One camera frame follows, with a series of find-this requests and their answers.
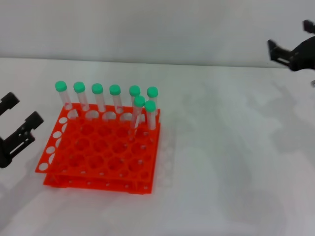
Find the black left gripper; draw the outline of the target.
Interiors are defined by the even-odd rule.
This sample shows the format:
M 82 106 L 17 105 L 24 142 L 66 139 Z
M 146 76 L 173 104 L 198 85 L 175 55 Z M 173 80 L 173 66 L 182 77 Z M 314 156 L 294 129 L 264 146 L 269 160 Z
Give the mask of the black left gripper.
M 0 115 L 12 109 L 19 103 L 19 99 L 9 92 L 0 99 Z M 6 168 L 11 164 L 12 159 L 23 149 L 35 141 L 31 131 L 37 129 L 44 120 L 34 111 L 29 115 L 25 122 L 5 140 L 0 139 L 0 168 Z

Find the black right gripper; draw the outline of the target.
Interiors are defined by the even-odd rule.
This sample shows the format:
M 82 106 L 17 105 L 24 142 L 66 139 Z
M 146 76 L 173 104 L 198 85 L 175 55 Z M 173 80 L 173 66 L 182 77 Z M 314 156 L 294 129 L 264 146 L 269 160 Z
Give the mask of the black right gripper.
M 303 30 L 307 33 L 315 33 L 315 23 L 310 20 L 303 21 Z M 315 37 L 311 37 L 300 43 L 291 52 L 278 46 L 273 40 L 267 41 L 269 57 L 282 65 L 289 65 L 292 71 L 303 69 L 315 69 Z

